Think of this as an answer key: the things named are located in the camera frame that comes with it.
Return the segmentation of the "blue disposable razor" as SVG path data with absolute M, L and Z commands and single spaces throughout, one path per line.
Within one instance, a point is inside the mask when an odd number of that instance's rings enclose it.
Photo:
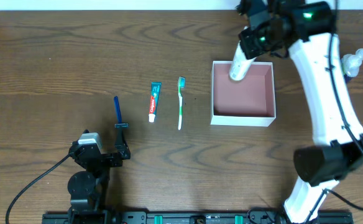
M 115 107 L 116 117 L 117 117 L 117 123 L 115 124 L 115 128 L 128 128 L 129 127 L 129 124 L 128 123 L 124 123 L 122 121 L 122 114 L 121 114 L 121 110 L 120 110 L 118 96 L 115 96 L 114 97 L 114 107 Z

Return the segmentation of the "Colgate toothpaste tube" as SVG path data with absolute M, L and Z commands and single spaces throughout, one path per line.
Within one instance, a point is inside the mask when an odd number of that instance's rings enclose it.
M 150 95 L 150 105 L 149 105 L 149 122 L 153 123 L 155 121 L 157 113 L 157 104 L 159 100 L 159 94 L 161 89 L 161 82 L 151 83 L 151 95 Z

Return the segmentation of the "white box pink interior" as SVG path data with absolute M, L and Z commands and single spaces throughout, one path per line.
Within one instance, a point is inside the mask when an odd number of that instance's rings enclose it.
M 229 77 L 231 61 L 214 61 L 211 125 L 267 127 L 275 120 L 273 64 L 254 62 L 241 81 Z

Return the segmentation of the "clear pump bottle green label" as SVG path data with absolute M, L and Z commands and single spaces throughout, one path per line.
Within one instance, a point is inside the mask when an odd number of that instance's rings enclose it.
M 359 73 L 363 62 L 363 49 L 358 49 L 355 54 L 346 54 L 341 59 L 342 73 L 344 80 L 349 83 Z

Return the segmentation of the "black mounting rail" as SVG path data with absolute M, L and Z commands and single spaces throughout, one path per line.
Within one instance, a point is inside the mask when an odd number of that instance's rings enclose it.
M 108 223 L 108 224 L 271 224 L 289 223 L 275 210 L 249 210 L 246 213 L 146 213 L 123 212 L 102 214 L 46 213 L 43 224 Z

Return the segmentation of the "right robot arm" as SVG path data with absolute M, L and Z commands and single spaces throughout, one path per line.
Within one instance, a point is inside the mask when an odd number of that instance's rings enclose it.
M 313 142 L 294 152 L 297 180 L 279 211 L 264 209 L 268 223 L 352 223 L 349 212 L 322 212 L 326 197 L 363 165 L 363 127 L 349 97 L 339 56 L 338 9 L 325 1 L 243 0 L 237 12 L 249 26 L 239 34 L 233 80 L 242 61 L 270 54 L 296 66 L 308 103 Z

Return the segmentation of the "white lotion tube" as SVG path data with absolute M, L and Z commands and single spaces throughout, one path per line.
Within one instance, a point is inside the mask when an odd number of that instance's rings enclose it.
M 236 82 L 241 81 L 250 68 L 250 65 L 254 62 L 255 57 L 252 59 L 247 59 L 245 53 L 241 48 L 241 43 L 239 42 L 234 54 L 234 58 L 229 69 L 229 77 L 231 80 Z

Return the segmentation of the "green white toothbrush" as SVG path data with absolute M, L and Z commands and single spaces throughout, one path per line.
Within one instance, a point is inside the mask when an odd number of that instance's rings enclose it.
M 182 118 L 183 118 L 183 96 L 182 89 L 186 85 L 185 77 L 178 78 L 178 102 L 179 102 L 179 114 L 178 114 L 178 130 L 182 128 Z

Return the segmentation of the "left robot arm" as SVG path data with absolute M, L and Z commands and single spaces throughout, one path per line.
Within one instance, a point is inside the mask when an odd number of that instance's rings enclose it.
M 115 125 L 117 137 L 116 152 L 103 154 L 102 142 L 98 133 L 85 130 L 69 149 L 70 157 L 84 171 L 77 172 L 68 181 L 71 207 L 68 210 L 68 223 L 121 223 L 119 212 L 105 205 L 109 185 L 110 169 L 120 167 L 131 152 L 123 130 L 126 123 Z

